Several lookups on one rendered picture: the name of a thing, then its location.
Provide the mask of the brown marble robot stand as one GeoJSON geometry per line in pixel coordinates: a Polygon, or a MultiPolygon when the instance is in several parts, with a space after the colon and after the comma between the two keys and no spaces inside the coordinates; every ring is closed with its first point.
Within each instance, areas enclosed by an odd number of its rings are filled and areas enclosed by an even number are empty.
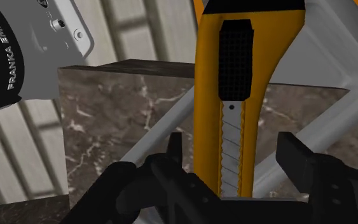
{"type": "MultiPolygon", "coordinates": [[[[193,86],[188,63],[126,60],[59,70],[71,204],[193,86]]],[[[270,85],[259,120],[256,161],[280,131],[297,132],[345,95],[342,89],[270,85]]]]}

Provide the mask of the white bar frame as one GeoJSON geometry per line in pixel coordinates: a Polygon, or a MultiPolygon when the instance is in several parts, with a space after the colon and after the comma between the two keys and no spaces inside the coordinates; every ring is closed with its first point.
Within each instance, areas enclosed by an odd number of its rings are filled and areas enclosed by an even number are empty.
{"type": "MultiPolygon", "coordinates": [[[[280,60],[269,84],[347,91],[297,133],[297,138],[314,152],[325,151],[358,125],[358,0],[305,0],[304,26],[280,60]]],[[[194,85],[125,154],[124,160],[139,162],[189,115],[194,120],[194,85]]],[[[262,162],[255,161],[251,197],[265,196],[286,177],[275,154],[262,162]]]]}

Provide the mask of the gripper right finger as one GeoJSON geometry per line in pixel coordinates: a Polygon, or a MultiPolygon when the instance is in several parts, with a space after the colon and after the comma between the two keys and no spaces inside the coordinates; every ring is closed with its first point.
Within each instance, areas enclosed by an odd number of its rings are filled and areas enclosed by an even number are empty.
{"type": "Polygon", "coordinates": [[[358,224],[358,169],[313,152],[290,132],[279,132],[275,158],[296,189],[309,195],[312,224],[358,224]]]}

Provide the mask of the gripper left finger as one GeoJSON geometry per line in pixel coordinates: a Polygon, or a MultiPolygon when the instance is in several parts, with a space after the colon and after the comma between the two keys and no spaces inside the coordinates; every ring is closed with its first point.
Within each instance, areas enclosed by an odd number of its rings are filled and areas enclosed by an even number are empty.
{"type": "Polygon", "coordinates": [[[115,162],[97,178],[60,224],[133,224],[155,207],[164,224],[219,224],[219,198],[182,169],[182,134],[173,132],[167,150],[137,167],[115,162]]]}

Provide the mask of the yellow utility knife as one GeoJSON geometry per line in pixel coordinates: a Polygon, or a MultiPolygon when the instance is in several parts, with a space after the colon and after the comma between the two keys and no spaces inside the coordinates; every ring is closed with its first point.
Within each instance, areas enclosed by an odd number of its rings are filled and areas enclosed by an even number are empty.
{"type": "Polygon", "coordinates": [[[198,21],[193,168],[219,196],[251,197],[267,85],[305,23],[305,0],[209,0],[198,21]]]}

